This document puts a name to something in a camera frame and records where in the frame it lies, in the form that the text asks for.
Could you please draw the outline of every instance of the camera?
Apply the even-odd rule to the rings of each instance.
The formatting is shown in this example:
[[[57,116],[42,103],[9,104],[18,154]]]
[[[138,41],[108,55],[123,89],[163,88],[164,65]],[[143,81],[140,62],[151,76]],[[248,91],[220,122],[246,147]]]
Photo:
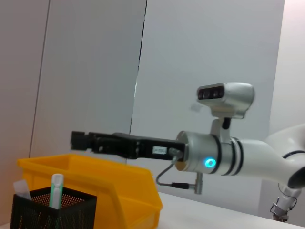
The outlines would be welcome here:
[[[248,83],[218,83],[201,86],[197,101],[209,106],[214,117],[243,119],[254,101],[254,88]]]

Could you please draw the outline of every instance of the blue led light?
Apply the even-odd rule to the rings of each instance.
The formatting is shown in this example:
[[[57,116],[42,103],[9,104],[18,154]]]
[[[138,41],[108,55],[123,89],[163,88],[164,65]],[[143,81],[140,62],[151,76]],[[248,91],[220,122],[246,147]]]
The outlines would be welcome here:
[[[214,158],[208,157],[204,160],[203,164],[207,168],[213,168],[216,166],[216,160]]]

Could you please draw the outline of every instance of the label sticker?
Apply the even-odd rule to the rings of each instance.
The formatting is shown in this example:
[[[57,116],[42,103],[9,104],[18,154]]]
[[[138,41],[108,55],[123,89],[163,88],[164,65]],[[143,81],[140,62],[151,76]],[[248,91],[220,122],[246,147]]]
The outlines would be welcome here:
[[[166,147],[154,146],[152,148],[152,153],[153,154],[163,154],[163,155],[165,155],[166,152],[167,152],[167,148]]]

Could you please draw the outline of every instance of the green marker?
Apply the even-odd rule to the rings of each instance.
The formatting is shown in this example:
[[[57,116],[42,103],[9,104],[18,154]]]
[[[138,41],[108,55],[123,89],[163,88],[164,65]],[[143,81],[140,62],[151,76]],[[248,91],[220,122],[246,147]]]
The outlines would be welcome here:
[[[52,176],[51,194],[49,207],[60,209],[63,187],[63,174],[54,174]]]

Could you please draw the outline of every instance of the black stripe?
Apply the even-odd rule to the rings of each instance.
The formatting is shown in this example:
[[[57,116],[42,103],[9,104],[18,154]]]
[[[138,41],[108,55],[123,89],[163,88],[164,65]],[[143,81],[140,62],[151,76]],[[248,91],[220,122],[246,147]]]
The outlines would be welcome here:
[[[296,151],[290,152],[288,154],[285,154],[283,156],[283,158],[286,159],[286,158],[288,158],[288,157],[290,157],[290,156],[292,156],[294,154],[301,154],[301,153],[305,154],[305,151],[303,151],[303,150],[296,150]]]
[[[243,148],[243,145],[236,137],[234,137],[234,140],[238,143],[238,146],[239,146],[239,149],[240,149],[240,161],[239,161],[239,165],[238,165],[238,168],[237,168],[236,172],[233,173],[232,176],[237,175],[240,172],[240,170],[242,169],[243,164],[244,164],[244,148]]]
[[[232,140],[231,140],[231,147],[232,147],[232,162],[231,162],[231,166],[230,166],[229,170],[225,174],[223,174],[223,176],[229,175],[232,172],[232,170],[234,168],[234,165],[236,163],[236,149],[235,149],[235,144],[234,144],[234,142]]]
[[[211,136],[215,139],[215,142],[217,144],[217,153],[218,153],[218,156],[217,156],[216,166],[213,169],[213,171],[211,173],[209,173],[209,174],[213,174],[213,173],[215,173],[218,170],[219,165],[221,163],[221,157],[222,157],[221,143],[219,141],[219,138],[216,137],[215,135],[211,135]]]

